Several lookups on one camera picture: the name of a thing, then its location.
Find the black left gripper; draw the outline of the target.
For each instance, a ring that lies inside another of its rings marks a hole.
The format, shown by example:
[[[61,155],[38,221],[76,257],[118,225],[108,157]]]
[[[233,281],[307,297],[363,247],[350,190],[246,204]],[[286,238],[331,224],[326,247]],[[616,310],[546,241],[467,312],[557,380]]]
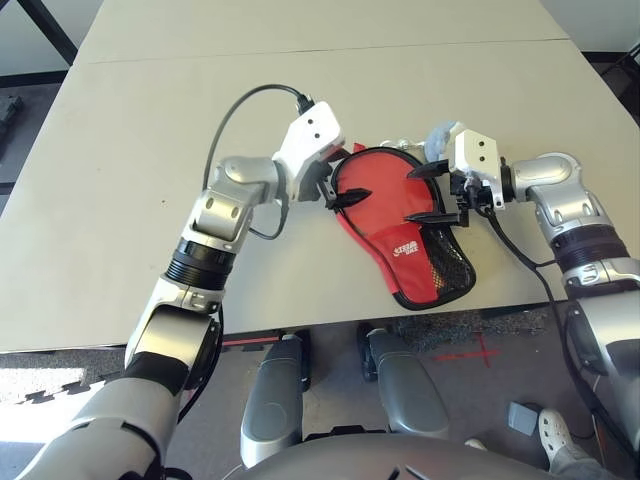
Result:
[[[336,193],[330,180],[333,169],[326,162],[313,162],[302,178],[299,187],[299,201],[325,200],[328,209],[344,209],[356,205],[371,195],[367,189],[349,189],[342,193]]]

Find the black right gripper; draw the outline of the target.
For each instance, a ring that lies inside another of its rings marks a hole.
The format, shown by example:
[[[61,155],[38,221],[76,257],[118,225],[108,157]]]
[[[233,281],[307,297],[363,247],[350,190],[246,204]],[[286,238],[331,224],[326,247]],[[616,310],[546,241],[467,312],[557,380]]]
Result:
[[[449,172],[449,162],[440,160],[427,162],[408,173],[409,178],[430,179]],[[468,225],[470,211],[484,211],[493,207],[493,195],[480,179],[466,177],[460,173],[450,174],[450,193],[456,199],[456,213],[416,213],[407,216],[409,222],[423,225]]]

